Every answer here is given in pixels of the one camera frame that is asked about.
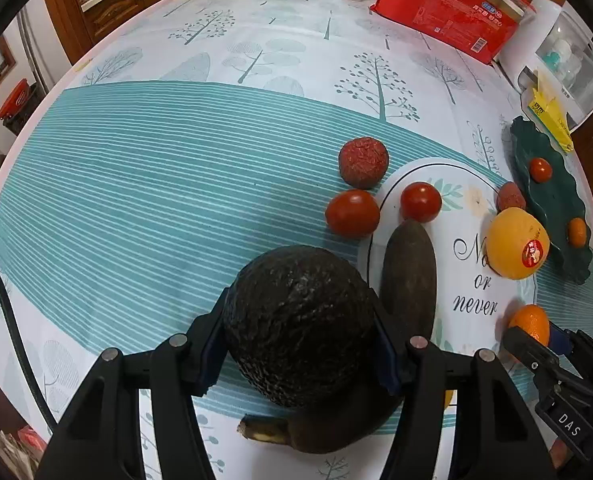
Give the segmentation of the large yellow orange with sticker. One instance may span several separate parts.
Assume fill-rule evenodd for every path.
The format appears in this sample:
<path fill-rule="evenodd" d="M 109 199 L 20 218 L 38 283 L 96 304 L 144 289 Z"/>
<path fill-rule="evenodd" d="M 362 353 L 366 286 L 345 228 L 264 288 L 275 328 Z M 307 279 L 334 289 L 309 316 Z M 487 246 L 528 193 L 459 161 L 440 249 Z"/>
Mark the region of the large yellow orange with sticker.
<path fill-rule="evenodd" d="M 549 248 L 545 228 L 518 207 L 500 212 L 487 230 L 487 262 L 503 278 L 519 281 L 533 275 L 545 263 Z"/>

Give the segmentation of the small orange kumquat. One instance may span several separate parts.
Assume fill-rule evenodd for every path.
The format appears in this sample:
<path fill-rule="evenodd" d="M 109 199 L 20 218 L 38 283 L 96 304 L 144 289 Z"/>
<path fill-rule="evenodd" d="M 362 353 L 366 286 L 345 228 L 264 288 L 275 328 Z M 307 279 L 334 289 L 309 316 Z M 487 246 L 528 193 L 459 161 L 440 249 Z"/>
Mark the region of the small orange kumquat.
<path fill-rule="evenodd" d="M 573 218 L 568 223 L 568 242 L 574 248 L 582 248 L 587 243 L 587 226 L 583 218 Z"/>

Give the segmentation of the dark brown long fruit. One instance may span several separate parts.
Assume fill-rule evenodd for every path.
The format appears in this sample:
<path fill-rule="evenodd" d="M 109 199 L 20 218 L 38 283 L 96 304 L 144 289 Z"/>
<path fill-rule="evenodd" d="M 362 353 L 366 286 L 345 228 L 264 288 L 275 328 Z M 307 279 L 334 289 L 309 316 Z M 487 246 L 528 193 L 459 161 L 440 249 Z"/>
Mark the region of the dark brown long fruit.
<path fill-rule="evenodd" d="M 407 336 L 431 339 L 437 308 L 437 260 L 432 240 L 416 220 L 403 221 L 385 248 L 379 297 Z"/>

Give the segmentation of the red tomato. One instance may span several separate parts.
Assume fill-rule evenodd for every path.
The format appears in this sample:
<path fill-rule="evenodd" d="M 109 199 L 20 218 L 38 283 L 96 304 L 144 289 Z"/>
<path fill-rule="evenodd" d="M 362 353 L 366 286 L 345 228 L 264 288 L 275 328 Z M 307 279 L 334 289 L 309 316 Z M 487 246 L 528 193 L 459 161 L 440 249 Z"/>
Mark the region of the red tomato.
<path fill-rule="evenodd" d="M 428 182 L 414 182 L 403 189 L 401 214 L 404 219 L 427 223 L 438 217 L 442 209 L 440 192 Z"/>
<path fill-rule="evenodd" d="M 346 238 L 363 238 L 377 229 L 380 209 L 370 193 L 348 190 L 330 200 L 325 217 L 333 233 Z"/>
<path fill-rule="evenodd" d="M 553 177 L 551 164 L 543 157 L 534 157 L 529 165 L 530 176 L 536 183 L 545 183 Z"/>

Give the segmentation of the dark avocado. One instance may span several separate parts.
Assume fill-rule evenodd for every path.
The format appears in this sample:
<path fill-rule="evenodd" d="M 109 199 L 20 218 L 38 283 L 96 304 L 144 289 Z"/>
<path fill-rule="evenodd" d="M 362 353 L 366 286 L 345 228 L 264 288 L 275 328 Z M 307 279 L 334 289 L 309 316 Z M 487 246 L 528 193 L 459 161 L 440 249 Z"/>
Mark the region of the dark avocado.
<path fill-rule="evenodd" d="M 228 290 L 229 353 L 256 390 L 292 412 L 390 403 L 397 388 L 379 304 L 347 260 L 279 247 L 250 261 Z"/>

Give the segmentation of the large red textured ball fruit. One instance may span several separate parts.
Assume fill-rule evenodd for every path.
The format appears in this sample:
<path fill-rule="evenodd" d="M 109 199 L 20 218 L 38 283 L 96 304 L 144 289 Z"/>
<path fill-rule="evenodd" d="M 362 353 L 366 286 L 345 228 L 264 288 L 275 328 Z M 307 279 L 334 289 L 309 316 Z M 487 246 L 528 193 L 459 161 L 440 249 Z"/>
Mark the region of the large red textured ball fruit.
<path fill-rule="evenodd" d="M 389 153 L 385 144 L 364 136 L 345 143 L 339 151 L 339 173 L 353 188 L 373 188 L 389 167 Z"/>

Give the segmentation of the round white printed placemat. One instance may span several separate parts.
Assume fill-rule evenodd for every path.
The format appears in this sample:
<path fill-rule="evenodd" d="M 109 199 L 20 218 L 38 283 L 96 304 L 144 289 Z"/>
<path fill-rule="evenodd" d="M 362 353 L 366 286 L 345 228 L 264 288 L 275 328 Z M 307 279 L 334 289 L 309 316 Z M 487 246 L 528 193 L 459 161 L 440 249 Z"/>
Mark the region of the round white printed placemat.
<path fill-rule="evenodd" d="M 432 341 L 443 350 L 471 356 L 489 348 L 509 371 L 521 396 L 536 397 L 532 375 L 502 348 L 510 315 L 536 302 L 536 277 L 503 278 L 487 263 L 487 230 L 497 214 L 497 191 L 506 180 L 475 162 L 420 158 L 389 172 L 376 192 L 380 223 L 359 243 L 357 265 L 378 290 L 385 246 L 403 221 L 401 195 L 407 185 L 428 182 L 442 195 L 438 217 L 426 223 L 437 259 L 437 308 Z"/>

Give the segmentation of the dark green scalloped plate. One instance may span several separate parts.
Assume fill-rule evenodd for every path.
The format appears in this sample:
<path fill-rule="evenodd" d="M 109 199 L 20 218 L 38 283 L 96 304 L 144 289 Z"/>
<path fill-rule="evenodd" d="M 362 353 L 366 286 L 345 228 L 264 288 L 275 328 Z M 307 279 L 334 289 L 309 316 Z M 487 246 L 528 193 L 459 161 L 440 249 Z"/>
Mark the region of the dark green scalloped plate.
<path fill-rule="evenodd" d="M 589 248 L 592 230 L 587 226 L 587 243 L 574 248 L 568 242 L 568 223 L 573 218 L 585 220 L 585 203 L 577 192 L 577 181 L 565 166 L 565 159 L 551 146 L 551 138 L 540 132 L 533 122 L 521 116 L 509 127 L 513 141 L 513 160 L 519 186 L 528 210 L 542 223 L 551 241 L 551 258 L 560 274 L 569 281 L 583 284 L 591 275 L 593 253 Z M 545 183 L 532 180 L 531 159 L 543 157 L 553 168 L 553 177 Z"/>

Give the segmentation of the small red lychee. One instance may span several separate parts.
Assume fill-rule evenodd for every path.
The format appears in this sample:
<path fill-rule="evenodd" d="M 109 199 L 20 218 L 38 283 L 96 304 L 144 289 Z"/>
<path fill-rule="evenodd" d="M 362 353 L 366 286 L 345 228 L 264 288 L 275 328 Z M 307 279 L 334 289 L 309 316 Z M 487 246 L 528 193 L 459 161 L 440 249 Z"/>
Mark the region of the small red lychee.
<path fill-rule="evenodd" d="M 498 211 L 504 211 L 508 208 L 525 210 L 526 206 L 527 202 L 515 182 L 506 182 L 499 188 L 496 195 L 496 208 Z"/>

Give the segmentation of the yellow tissue pack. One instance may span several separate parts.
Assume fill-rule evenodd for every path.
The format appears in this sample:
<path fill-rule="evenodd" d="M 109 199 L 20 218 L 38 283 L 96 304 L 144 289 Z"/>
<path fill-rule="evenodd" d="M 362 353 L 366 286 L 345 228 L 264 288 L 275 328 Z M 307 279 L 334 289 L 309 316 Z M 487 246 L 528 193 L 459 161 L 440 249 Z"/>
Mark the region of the yellow tissue pack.
<path fill-rule="evenodd" d="M 536 75 L 536 86 L 529 92 L 528 108 L 566 152 L 574 151 L 565 110 L 546 78 Z"/>

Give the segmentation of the white cosmetics storage box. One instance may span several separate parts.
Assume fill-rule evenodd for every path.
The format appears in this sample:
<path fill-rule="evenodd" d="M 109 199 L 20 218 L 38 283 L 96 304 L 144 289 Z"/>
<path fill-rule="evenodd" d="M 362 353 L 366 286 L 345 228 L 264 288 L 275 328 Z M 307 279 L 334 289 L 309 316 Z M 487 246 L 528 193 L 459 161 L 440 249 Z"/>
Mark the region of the white cosmetics storage box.
<path fill-rule="evenodd" d="M 569 4 L 532 0 L 497 61 L 518 91 L 554 92 L 571 131 L 593 114 L 593 33 Z"/>

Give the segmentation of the tree-patterned tablecloth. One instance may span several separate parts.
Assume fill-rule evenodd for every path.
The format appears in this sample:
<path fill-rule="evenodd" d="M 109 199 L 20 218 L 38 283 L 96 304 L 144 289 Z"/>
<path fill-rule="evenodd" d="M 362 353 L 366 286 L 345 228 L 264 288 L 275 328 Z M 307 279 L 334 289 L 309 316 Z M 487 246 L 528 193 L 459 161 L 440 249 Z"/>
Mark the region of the tree-patterned tablecloth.
<path fill-rule="evenodd" d="M 519 186 L 509 127 L 530 120 L 519 94 L 497 68 L 371 6 L 164 0 L 39 105 L 0 170 L 0 388 L 42 456 L 104 350 L 184 333 L 257 256 L 312 246 L 359 271 L 359 243 L 378 227 L 346 238 L 325 217 L 333 197 L 361 190 L 340 176 L 345 143 L 385 144 L 388 170 L 363 190 L 374 199 L 391 170 L 430 157 Z M 567 280 L 549 248 L 534 304 L 593 338 L 593 260 L 589 270 Z M 193 401 L 212 479 L 382 479 L 402 403 L 280 408 L 227 342 L 216 384 Z M 536 414 L 537 389 L 521 398 L 554 479 L 593 479 L 593 460 Z"/>

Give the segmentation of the red paper cup package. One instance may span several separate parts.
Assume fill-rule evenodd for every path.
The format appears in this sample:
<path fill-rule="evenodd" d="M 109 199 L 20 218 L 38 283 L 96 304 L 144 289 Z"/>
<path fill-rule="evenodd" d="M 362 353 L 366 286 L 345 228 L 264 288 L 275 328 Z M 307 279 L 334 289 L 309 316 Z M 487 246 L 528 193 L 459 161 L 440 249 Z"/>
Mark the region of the red paper cup package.
<path fill-rule="evenodd" d="M 371 10 L 489 64 L 535 13 L 527 0 L 376 0 Z"/>

